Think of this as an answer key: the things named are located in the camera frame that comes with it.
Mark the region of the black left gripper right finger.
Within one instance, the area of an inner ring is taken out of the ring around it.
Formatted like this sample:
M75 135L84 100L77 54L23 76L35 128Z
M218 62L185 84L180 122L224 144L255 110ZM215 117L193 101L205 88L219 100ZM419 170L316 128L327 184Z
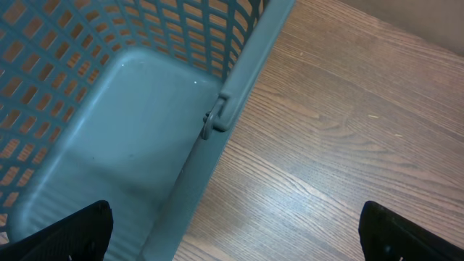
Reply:
M366 261L463 261L463 249L374 201L364 204L358 232Z

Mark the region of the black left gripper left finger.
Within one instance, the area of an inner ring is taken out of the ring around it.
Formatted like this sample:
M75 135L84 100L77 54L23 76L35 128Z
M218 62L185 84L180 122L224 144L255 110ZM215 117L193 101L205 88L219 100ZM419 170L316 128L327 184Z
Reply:
M1 261L102 261L112 230L112 209L107 201L99 200L2 247Z

